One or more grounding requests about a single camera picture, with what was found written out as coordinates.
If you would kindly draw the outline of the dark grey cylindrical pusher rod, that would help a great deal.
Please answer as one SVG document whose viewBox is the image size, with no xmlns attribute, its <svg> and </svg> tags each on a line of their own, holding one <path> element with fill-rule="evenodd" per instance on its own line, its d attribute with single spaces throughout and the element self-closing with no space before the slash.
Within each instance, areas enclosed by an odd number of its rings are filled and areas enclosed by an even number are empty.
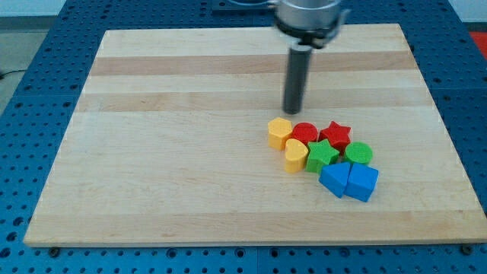
<svg viewBox="0 0 487 274">
<path fill-rule="evenodd" d="M 307 73 L 312 54 L 310 46 L 297 45 L 288 51 L 282 109 L 287 114 L 301 112 Z"/>
</svg>

